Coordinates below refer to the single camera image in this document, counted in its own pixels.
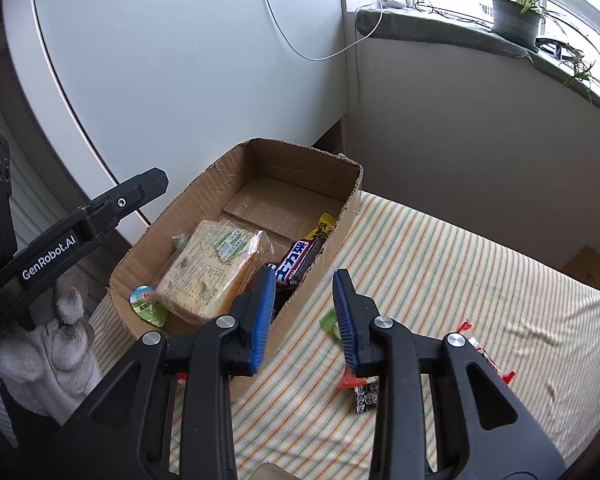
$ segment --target white wall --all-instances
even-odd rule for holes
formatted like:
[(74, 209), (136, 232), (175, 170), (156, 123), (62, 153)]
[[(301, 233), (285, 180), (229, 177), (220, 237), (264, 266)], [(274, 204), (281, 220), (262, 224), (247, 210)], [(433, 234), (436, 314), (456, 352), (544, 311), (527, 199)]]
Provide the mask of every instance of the white wall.
[(600, 251), (600, 110), (513, 60), (360, 44), (363, 188), (560, 267)]
[[(342, 48), (340, 0), (270, 1), (306, 56)], [(34, 2), (58, 81), (110, 172), (167, 172), (168, 192), (143, 208), (150, 220), (234, 144), (312, 144), (347, 111), (344, 56), (298, 57), (264, 0)], [(71, 158), (62, 160), (75, 176), (81, 161)]]

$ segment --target white glove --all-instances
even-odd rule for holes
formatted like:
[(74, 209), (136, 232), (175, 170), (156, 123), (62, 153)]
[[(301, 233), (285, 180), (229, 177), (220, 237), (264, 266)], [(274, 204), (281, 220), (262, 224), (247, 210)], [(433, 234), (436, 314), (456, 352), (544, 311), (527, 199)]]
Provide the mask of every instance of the white glove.
[(93, 328), (71, 286), (56, 303), (58, 317), (27, 332), (14, 324), (0, 333), (0, 378), (23, 408), (64, 424), (100, 382), (91, 351)]

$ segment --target metal bolt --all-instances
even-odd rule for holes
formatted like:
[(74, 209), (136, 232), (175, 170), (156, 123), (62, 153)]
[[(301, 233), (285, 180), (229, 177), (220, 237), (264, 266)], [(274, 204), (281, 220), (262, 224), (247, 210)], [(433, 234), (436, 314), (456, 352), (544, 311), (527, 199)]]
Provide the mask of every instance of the metal bolt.
[(216, 325), (218, 325), (220, 328), (231, 328), (233, 325), (235, 325), (235, 317), (234, 316), (220, 316), (218, 319), (216, 319)]
[(374, 319), (374, 325), (378, 328), (391, 328), (394, 320), (387, 316), (378, 316)]
[(466, 343), (466, 339), (462, 334), (453, 332), (452, 334), (446, 336), (446, 342), (448, 342), (451, 346), (461, 347), (464, 346), (464, 343)]
[(155, 345), (160, 342), (161, 337), (160, 332), (147, 332), (142, 336), (142, 342), (148, 346)]

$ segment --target green fabric on window sill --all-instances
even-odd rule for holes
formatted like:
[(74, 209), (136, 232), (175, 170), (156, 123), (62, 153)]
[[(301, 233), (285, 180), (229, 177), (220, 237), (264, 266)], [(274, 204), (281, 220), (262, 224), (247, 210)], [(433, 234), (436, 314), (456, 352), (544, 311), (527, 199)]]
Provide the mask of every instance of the green fabric on window sill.
[[(557, 66), (544, 56), (511, 43), (477, 23), (450, 20), (413, 9), (384, 9), (383, 12), (382, 20), (371, 35), (372, 38), (443, 43), (473, 48), (498, 56), (528, 59), (538, 72), (560, 83), (564, 83), (570, 76), (564, 68)], [(379, 9), (360, 9), (356, 17), (358, 32), (363, 36), (369, 34), (378, 24), (379, 15)], [(600, 108), (600, 96), (596, 92), (596, 86), (592, 86), (591, 92), (589, 92), (588, 84), (576, 81), (567, 88)]]

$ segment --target cardboard box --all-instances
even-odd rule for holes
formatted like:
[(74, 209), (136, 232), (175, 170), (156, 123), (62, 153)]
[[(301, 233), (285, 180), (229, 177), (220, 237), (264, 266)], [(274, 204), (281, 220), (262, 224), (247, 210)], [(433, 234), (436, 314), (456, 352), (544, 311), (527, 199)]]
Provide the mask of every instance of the cardboard box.
[[(276, 257), (314, 229), (322, 213), (338, 218), (322, 252), (286, 302), (269, 331), (265, 363), (282, 345), (315, 286), (324, 276), (360, 209), (362, 167), (340, 156), (280, 140), (252, 139), (238, 144), (209, 166), (164, 210), (120, 261), (110, 279), (113, 305), (125, 327), (139, 338), (154, 326), (129, 305), (138, 286), (148, 285), (173, 254), (172, 237), (193, 231), (205, 219), (235, 217), (263, 228)], [(174, 314), (162, 329), (166, 336), (193, 330)], [(232, 381), (232, 398), (250, 380)]]

